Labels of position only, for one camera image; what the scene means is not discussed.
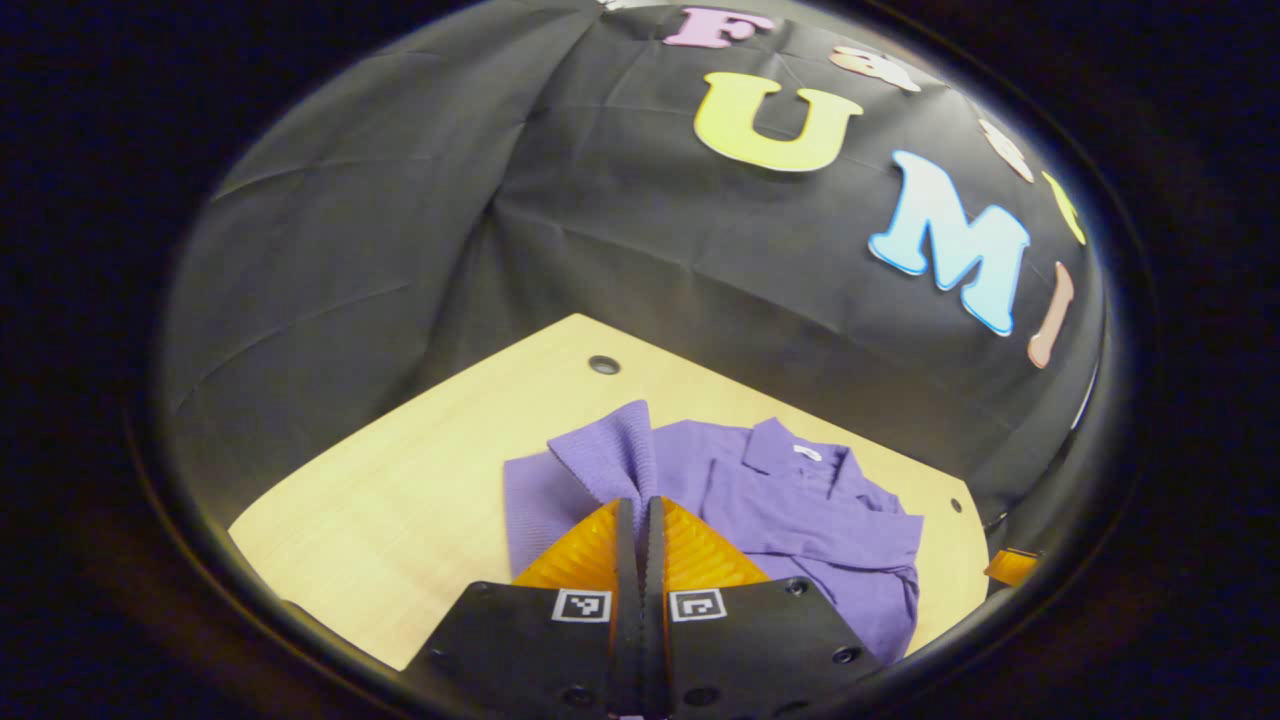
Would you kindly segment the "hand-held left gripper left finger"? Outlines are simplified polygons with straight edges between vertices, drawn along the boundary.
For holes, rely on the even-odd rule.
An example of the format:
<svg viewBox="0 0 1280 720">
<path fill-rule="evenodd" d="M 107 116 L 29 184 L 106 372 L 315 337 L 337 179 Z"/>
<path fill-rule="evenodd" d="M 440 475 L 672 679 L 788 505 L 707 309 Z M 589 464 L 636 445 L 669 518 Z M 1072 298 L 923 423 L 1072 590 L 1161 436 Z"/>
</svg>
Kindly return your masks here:
<svg viewBox="0 0 1280 720">
<path fill-rule="evenodd" d="M 634 506 L 622 498 L 509 584 L 468 584 L 404 678 L 454 693 L 454 719 L 608 719 L 637 711 L 641 641 Z"/>
</svg>

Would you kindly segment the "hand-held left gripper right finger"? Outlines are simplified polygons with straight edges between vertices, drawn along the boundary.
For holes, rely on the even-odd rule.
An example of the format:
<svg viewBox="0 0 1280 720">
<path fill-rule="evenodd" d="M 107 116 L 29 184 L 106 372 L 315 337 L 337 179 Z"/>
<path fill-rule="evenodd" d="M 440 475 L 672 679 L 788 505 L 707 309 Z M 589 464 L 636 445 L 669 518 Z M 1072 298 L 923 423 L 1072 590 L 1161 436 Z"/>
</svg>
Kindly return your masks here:
<svg viewBox="0 0 1280 720">
<path fill-rule="evenodd" d="M 671 498 L 648 514 L 646 716 L 792 719 L 882 669 L 813 579 L 769 579 Z"/>
</svg>

